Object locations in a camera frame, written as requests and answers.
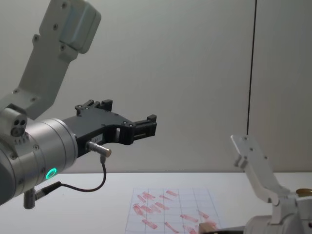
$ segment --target grid paper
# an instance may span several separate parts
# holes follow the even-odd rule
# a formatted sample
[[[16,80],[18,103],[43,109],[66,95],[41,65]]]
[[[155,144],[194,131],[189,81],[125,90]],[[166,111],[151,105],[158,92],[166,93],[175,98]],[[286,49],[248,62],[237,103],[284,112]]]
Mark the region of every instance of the grid paper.
[[[208,189],[134,189],[125,234],[197,234],[221,228]]]

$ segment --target white wall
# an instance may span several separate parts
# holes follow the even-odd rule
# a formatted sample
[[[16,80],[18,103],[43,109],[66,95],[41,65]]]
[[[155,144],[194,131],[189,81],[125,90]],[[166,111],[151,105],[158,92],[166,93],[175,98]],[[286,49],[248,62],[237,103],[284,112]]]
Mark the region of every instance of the white wall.
[[[0,1],[0,97],[18,84],[48,0]],[[102,14],[94,43],[69,67],[42,118],[67,118],[112,99],[131,120],[158,115],[156,137],[113,150],[109,172],[233,171],[229,137],[245,133],[254,1],[90,0]],[[100,172],[98,156],[69,172]]]
[[[250,134],[276,171],[311,171],[312,1],[258,0]]]

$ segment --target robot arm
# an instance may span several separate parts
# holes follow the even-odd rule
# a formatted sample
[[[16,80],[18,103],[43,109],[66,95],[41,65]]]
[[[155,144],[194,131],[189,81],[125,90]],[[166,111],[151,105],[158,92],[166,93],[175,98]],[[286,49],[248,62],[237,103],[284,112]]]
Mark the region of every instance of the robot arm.
[[[258,198],[272,203],[273,214],[255,216],[245,227],[211,232],[222,234],[312,234],[312,197],[298,197],[282,187],[266,157],[251,136],[231,136],[235,166],[242,169]]]
[[[100,20],[83,0],[52,0],[19,86],[0,101],[0,111],[11,108],[36,119],[51,107],[69,63],[89,50]]]
[[[111,100],[78,105],[76,116],[64,121],[27,125],[27,118],[36,119],[54,103],[69,63],[89,50],[100,19],[84,0],[51,0],[18,88],[0,100],[0,205],[24,193],[24,206],[31,209],[34,187],[70,167],[77,157],[90,151],[109,156],[111,151],[102,144],[130,145],[155,135],[156,116],[129,121],[111,112]]]

